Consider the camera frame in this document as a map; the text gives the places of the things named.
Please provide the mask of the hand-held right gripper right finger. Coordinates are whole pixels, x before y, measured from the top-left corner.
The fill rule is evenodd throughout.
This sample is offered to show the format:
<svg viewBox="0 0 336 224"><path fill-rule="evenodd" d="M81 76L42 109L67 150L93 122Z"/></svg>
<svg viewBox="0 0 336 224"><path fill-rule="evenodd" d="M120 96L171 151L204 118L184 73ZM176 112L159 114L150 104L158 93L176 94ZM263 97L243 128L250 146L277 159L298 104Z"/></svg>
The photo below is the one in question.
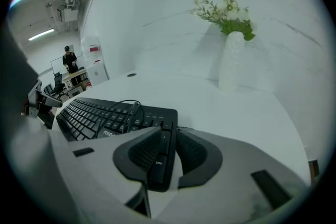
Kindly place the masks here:
<svg viewBox="0 0 336 224"><path fill-rule="evenodd" d="M176 151L182 175L157 216L164 224L269 222L308 187L290 168L239 140L180 129Z"/></svg>

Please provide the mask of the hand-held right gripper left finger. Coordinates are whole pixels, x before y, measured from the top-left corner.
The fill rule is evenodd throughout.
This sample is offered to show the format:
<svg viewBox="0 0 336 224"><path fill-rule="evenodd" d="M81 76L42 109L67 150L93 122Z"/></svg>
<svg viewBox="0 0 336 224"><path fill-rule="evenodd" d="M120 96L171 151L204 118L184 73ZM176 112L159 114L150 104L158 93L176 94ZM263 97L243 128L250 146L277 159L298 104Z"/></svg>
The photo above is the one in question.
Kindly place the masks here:
<svg viewBox="0 0 336 224"><path fill-rule="evenodd" d="M68 142L49 131L61 185L69 195L66 224L161 224L151 218L146 177L140 164L157 150L161 130Z"/></svg>

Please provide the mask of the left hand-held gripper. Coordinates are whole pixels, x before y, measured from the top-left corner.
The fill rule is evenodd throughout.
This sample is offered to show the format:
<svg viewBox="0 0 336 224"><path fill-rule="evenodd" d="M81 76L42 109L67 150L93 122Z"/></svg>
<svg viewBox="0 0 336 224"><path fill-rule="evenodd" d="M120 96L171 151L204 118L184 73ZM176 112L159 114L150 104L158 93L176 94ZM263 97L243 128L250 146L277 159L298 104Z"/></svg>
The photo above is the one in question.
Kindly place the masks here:
<svg viewBox="0 0 336 224"><path fill-rule="evenodd" d="M29 91L27 95L28 104L26 105L26 115L39 117L47 129L52 129L55 116L51 110L45 113L39 112L40 104L60 108L62 107L62 101L42 92L41 85L42 82L37 79L33 88Z"/></svg>

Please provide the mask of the black keyboard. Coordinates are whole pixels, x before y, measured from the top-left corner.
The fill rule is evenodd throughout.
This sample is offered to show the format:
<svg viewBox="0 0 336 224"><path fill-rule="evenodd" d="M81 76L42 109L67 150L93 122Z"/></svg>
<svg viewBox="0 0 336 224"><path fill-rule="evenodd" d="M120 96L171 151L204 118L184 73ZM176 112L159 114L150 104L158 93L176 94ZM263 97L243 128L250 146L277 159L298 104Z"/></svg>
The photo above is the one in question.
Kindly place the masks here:
<svg viewBox="0 0 336 224"><path fill-rule="evenodd" d="M128 179L145 183L149 190L168 190L176 148L176 110L143 106L136 100L78 98L56 119L70 142L127 138L113 153L117 169Z"/></svg>

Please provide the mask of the black beige safe box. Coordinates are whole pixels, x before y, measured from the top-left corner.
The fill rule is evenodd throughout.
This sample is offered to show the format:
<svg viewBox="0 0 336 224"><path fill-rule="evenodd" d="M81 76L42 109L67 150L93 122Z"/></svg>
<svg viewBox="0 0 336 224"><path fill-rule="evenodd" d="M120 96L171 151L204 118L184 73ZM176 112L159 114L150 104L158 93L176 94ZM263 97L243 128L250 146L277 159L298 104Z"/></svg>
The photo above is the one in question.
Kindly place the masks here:
<svg viewBox="0 0 336 224"><path fill-rule="evenodd" d="M85 89L82 87L82 85L79 84L79 85L69 88L67 90L67 96L71 99L84 91Z"/></svg>

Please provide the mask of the wooden desk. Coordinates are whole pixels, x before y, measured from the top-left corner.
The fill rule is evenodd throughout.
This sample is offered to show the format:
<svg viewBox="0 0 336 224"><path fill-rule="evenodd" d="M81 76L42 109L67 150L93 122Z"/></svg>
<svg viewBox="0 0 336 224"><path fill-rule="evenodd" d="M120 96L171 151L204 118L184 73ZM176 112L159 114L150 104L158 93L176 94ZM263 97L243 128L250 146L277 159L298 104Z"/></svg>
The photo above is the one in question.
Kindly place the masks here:
<svg viewBox="0 0 336 224"><path fill-rule="evenodd" d="M68 89L69 86L70 86L72 78L75 78L77 76L81 76L82 74L86 74L86 73L87 73L87 70L84 68L84 69L78 70L78 71L76 71L74 73L71 73L71 74L68 74L68 75L64 75L62 77L62 83L64 83L65 87Z"/></svg>

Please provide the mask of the whiteboard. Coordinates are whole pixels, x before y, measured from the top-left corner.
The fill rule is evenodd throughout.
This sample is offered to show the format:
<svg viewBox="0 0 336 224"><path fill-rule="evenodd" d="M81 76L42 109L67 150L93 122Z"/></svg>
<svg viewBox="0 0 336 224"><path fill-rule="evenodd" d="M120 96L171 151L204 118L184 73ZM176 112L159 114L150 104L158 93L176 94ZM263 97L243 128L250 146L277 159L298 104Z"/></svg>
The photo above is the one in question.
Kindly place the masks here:
<svg viewBox="0 0 336 224"><path fill-rule="evenodd" d="M62 57L54 59L50 62L52 71L54 75L60 73L61 75L66 74L68 71L66 67L63 65Z"/></svg>

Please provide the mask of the white water dispenser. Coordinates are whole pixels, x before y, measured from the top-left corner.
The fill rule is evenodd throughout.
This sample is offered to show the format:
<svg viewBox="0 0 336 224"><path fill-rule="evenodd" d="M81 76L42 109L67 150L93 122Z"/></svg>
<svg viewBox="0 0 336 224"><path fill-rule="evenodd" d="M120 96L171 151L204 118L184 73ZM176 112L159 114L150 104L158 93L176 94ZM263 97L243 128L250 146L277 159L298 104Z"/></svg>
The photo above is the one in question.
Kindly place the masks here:
<svg viewBox="0 0 336 224"><path fill-rule="evenodd" d="M86 72L92 87L95 87L108 80L106 69L103 63L95 63L86 67Z"/></svg>

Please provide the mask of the clear dispenser water bottle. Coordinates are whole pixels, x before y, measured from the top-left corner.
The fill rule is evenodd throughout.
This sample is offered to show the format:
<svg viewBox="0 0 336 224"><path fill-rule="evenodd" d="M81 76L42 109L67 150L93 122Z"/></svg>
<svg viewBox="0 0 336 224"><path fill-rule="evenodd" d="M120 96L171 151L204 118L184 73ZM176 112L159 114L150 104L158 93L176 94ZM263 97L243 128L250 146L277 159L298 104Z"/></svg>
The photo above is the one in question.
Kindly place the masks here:
<svg viewBox="0 0 336 224"><path fill-rule="evenodd" d="M81 50L85 65L92 66L95 63L102 62L100 41L96 36L83 37L80 41Z"/></svg>

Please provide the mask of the white ceiling junction box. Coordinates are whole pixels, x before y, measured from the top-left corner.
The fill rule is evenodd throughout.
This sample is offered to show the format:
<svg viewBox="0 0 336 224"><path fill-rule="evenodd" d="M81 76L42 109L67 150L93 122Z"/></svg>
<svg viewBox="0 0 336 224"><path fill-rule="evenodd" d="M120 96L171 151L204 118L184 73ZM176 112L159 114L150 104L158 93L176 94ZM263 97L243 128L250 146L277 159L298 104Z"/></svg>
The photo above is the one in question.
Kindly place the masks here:
<svg viewBox="0 0 336 224"><path fill-rule="evenodd" d="M78 19L78 10L71 8L64 8L61 10L61 21L64 23L73 22Z"/></svg>

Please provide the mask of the white textured vase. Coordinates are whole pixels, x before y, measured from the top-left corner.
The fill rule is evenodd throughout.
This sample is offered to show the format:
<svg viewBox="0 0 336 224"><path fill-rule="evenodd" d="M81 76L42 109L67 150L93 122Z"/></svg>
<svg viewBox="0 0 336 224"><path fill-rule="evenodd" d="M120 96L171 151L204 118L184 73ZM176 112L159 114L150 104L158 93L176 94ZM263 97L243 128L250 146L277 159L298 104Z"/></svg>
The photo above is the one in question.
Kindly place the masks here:
<svg viewBox="0 0 336 224"><path fill-rule="evenodd" d="M245 48L242 32L233 31L226 39L219 71L218 87L224 93L234 93L237 87L237 69Z"/></svg>

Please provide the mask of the white flower bouquet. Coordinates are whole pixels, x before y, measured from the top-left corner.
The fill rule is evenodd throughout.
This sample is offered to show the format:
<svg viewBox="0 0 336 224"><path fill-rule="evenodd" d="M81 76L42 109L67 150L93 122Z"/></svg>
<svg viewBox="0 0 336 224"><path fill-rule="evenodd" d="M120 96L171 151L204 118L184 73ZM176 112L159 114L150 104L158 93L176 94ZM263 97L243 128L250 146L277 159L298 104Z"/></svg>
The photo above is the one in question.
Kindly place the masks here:
<svg viewBox="0 0 336 224"><path fill-rule="evenodd" d="M246 41L256 36L249 7L240 7L237 0L220 0L218 3L194 0L194 5L191 14L216 25L223 34L228 36L232 32L241 32Z"/></svg>

